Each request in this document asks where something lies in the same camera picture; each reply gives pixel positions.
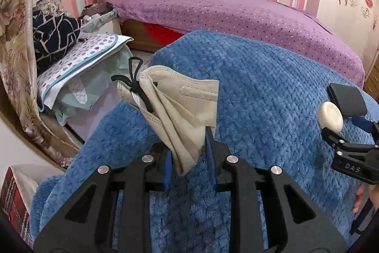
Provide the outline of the person's right hand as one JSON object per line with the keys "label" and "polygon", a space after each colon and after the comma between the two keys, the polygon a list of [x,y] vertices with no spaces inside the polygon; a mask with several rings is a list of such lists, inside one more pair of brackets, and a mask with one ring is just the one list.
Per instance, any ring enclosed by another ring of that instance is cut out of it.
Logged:
{"label": "person's right hand", "polygon": [[355,191],[356,199],[353,205],[353,213],[358,213],[360,206],[364,201],[364,193],[368,192],[369,199],[372,202],[375,210],[377,211],[379,208],[379,186],[378,185],[368,185],[366,186],[364,183],[361,183]]}

